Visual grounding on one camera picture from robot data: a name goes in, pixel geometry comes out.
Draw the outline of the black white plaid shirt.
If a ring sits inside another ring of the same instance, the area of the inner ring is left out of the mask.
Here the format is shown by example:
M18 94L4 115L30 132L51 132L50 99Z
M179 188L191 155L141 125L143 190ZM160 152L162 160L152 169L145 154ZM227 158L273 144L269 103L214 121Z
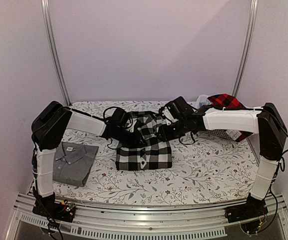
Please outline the black white plaid shirt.
M125 147L118 144L116 169L120 171L141 171L169 169L172 167L172 149L168 141L161 141L156 134L165 123L161 116L152 111L130 112L134 129L141 134L144 146Z

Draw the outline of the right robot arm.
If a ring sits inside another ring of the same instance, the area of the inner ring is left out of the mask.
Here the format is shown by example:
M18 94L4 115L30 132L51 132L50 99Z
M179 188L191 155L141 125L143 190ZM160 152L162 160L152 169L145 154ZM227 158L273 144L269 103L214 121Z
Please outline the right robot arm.
M272 103L260 108L203 106L194 109L189 104L176 106L174 102L170 102L159 109L159 114L167 121L157 132L157 137L164 142L178 139L188 132L195 134L207 130L230 130L258 135L260 162L250 190L250 197L253 199L243 205L242 214L246 218L253 218L261 211L260 201L266 197L276 179L287 138L285 125Z

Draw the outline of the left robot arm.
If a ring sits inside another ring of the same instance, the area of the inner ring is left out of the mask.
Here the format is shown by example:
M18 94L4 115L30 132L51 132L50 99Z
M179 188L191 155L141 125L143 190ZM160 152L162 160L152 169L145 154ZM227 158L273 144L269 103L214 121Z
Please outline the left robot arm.
M112 116L99 118L52 101L33 121L31 125L34 143L35 191L43 199L39 209L47 216L54 217L58 206L51 201L53 195L53 161L56 148L60 145L66 130L85 132L104 139L114 139L127 148L144 147L144 137L137 130L130 131L126 123L130 114L116 108Z

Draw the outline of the blue garment in basket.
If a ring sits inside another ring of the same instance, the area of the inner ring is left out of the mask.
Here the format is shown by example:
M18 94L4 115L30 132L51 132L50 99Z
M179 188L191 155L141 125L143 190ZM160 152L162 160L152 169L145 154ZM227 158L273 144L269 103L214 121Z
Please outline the blue garment in basket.
M203 101L203 102L200 102L200 103L199 103L199 106L200 106L200 107L202 107L202 106L207 106L207 105L210 106L211 104L212 104L212 103L211 103L210 101Z

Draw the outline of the white plastic laundry basket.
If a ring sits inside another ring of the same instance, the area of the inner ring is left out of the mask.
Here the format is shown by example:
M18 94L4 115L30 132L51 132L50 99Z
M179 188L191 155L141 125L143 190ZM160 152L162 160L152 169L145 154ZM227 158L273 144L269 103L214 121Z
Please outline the white plastic laundry basket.
M205 94L201 94L201 95L198 96L198 98L197 98L197 100L196 100L197 108L200 108L200 106L199 106L199 103L200 103L200 102L207 101L207 97L210 97L210 96L205 95ZM222 130L222 129L209 130L209 133L210 133L210 134L213 134L213 135L215 135L215 136L218 136L218 137L225 138L225 139L231 139L231 138L225 133L225 130Z

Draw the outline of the red black plaid shirt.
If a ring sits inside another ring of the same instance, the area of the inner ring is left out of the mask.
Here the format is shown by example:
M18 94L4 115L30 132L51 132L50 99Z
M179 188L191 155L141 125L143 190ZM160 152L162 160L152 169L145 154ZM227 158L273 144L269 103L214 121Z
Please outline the red black plaid shirt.
M240 103L237 98L226 93L209 96L207 97L207 100L212 106L219 108L227 108L232 110L246 109L246 107ZM252 135L251 132L238 130L225 130L225 133L237 143Z

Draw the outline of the floral white tablecloth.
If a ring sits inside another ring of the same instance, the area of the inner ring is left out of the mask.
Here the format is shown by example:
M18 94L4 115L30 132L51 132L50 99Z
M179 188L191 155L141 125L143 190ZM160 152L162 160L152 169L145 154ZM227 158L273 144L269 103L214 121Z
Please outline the floral white tablecloth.
M53 182L57 197L79 202L175 206L234 201L247 198L258 171L247 140L204 131L171 141L172 167L156 170L117 170L116 140L68 129L62 141L99 147L85 186Z

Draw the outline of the folded grey button shirt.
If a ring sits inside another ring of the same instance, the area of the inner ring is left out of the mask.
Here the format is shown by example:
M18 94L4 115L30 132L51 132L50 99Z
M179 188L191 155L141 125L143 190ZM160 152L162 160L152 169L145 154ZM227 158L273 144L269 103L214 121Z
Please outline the folded grey button shirt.
M99 147L61 142L53 162L53 180L75 187L85 186Z

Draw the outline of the front aluminium rail frame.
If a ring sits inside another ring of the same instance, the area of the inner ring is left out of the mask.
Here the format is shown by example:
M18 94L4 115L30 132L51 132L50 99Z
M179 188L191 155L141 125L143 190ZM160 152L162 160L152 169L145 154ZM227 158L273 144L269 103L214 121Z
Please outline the front aluminium rail frame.
M34 198L19 194L6 232L8 240L288 240L288 209L281 194L266 198L268 215L263 231L243 232L255 218L228 222L225 209L241 200L222 203L134 206L79 202L73 222L59 229L47 226L46 218L32 212Z

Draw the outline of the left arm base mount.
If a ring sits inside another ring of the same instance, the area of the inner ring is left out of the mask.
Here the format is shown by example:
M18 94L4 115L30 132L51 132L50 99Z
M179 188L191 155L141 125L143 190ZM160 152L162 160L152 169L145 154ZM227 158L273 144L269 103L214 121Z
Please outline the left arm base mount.
M35 204L32 210L34 214L47 217L50 220L73 222L76 204L68 202L66 199L58 203L55 201L54 193L50 196L42 197L35 187L33 187L32 193L35 197Z

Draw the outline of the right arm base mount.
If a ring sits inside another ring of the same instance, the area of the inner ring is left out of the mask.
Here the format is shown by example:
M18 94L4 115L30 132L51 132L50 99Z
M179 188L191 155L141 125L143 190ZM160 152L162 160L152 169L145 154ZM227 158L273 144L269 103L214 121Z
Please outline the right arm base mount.
M251 194L248 195L245 203L225 208L225 218L229 223L257 218L267 213L265 200L256 199Z

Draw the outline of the right aluminium frame post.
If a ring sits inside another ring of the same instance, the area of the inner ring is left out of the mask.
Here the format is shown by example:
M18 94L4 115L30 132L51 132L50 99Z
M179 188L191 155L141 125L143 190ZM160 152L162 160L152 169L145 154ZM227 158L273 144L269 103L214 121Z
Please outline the right aluminium frame post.
M232 91L232 95L234 97L238 96L239 90L241 88L244 72L246 69L246 64L247 64L249 52L251 49L251 43L252 43L255 25L256 25L258 3L259 3L258 0L250 1L250 11L249 11L245 41L243 45L243 50L242 50L242 55L241 55L241 60L239 63L238 71L237 71L236 80L235 80L233 91Z

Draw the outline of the aluminium frame post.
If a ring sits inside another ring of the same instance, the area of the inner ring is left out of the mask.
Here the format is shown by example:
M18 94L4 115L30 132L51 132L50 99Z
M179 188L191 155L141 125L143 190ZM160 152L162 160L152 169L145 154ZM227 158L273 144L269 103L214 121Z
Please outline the aluminium frame post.
M252 43L255 25L256 25L258 3L259 3L258 0L250 1L250 11L249 11L245 41L243 45L243 50L242 50L242 55L241 55L241 60L239 63L238 71L237 71L236 80L235 80L233 91L232 91L232 95L234 97L238 96L239 90L241 88L244 72L246 69L246 64L247 64L249 52L251 49L251 43Z
M57 81L58 81L59 88L62 93L64 102L67 106L69 106L71 105L71 100L70 100L68 89L64 80L64 75L62 72L60 59L59 59L59 55L57 52L57 47L56 47L55 37L54 37L54 32L53 32L53 27L52 27L52 21L51 21L49 1L41 0L40 3L41 3L42 15L43 15L43 20L44 20L44 25L45 25L45 30L46 30L46 36L48 40L48 45L49 45L50 54L52 57Z

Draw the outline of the left aluminium frame post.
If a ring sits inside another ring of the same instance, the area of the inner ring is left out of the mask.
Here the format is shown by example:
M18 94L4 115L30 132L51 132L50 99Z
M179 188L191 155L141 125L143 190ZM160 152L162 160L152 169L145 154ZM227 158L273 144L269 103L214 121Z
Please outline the left aluminium frame post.
M60 59L59 59L59 55L57 52L57 47L56 47L55 37L54 37L54 32L53 32L53 27L52 27L52 21L51 21L49 1L41 0L40 3L41 3L42 15L43 15L43 20L44 20L44 25L45 25L45 30L46 30L46 36L48 40L48 45L49 45L50 54L52 57L57 81L58 81L59 88L62 93L64 102L67 106L69 106L71 105L71 100L70 100L68 89L64 80L64 75L62 72Z

